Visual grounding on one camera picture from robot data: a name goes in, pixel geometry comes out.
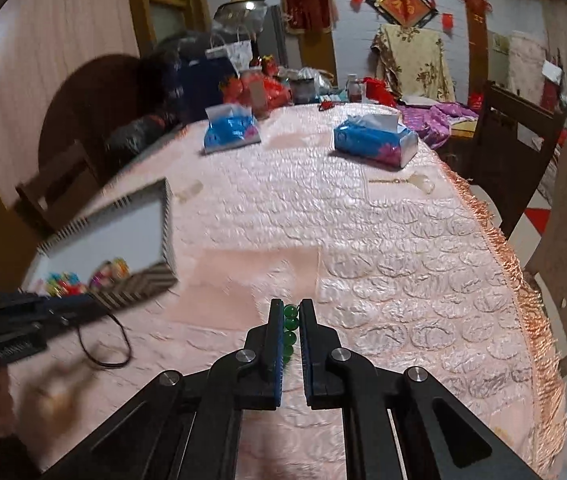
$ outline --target beige floral blanket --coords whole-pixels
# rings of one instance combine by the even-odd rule
[[[372,49],[379,53],[377,78],[395,94],[456,101],[443,42],[435,30],[381,25]]]

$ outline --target colorful candy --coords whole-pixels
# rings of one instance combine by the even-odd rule
[[[76,296],[86,291],[86,285],[79,281],[74,272],[52,272],[46,281],[45,291],[51,296]]]
[[[130,275],[130,267],[123,258],[103,262],[90,278],[89,285],[81,283],[76,272],[51,272],[45,283],[45,291],[51,296],[75,296],[89,290],[101,290],[124,280]]]

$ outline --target tissue box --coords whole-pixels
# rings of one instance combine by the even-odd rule
[[[417,154],[419,136],[394,115],[348,117],[335,128],[335,148],[373,158],[393,168],[405,168]]]
[[[225,104],[206,108],[210,120],[203,139],[203,151],[214,153],[261,142],[252,108]]]

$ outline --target blue tissue box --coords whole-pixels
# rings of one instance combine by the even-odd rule
[[[405,168],[417,154],[419,136],[393,116],[348,117],[335,128],[335,148]]]

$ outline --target pink tablecloth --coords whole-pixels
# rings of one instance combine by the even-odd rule
[[[90,370],[76,336],[11,368],[20,435],[49,466],[161,370],[184,374],[242,347],[271,298],[315,300],[319,322],[375,365],[421,365],[545,476],[565,436],[563,384],[539,300],[485,207],[420,143],[396,173],[336,156],[346,105],[276,110],[261,144],[199,155],[206,124],[123,173],[90,209],[166,176],[179,284],[122,313],[134,361]],[[420,173],[430,195],[405,182]],[[115,325],[85,331],[116,359]],[[341,416],[312,412],[299,350],[282,407],[246,412],[237,478],[345,478]]]

